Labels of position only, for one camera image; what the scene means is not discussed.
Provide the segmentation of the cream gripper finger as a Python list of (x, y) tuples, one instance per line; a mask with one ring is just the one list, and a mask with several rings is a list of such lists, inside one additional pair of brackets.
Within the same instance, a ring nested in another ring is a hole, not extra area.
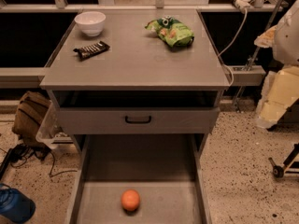
[(287, 66), (277, 73), (270, 71), (256, 108), (256, 125), (265, 129), (276, 125), (298, 99), (299, 67)]
[(254, 40), (254, 44), (257, 47), (264, 48), (264, 49), (272, 48), (274, 44), (276, 29), (277, 29), (276, 25), (267, 29), (265, 32), (263, 32)]

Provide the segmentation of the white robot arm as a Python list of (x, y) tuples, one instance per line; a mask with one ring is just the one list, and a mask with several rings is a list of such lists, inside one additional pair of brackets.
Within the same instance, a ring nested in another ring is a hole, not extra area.
[(265, 77), (256, 109), (257, 126), (269, 129), (299, 99), (299, 0), (277, 25), (259, 35), (254, 44), (271, 48), (273, 58), (283, 64), (277, 73), (269, 72)]

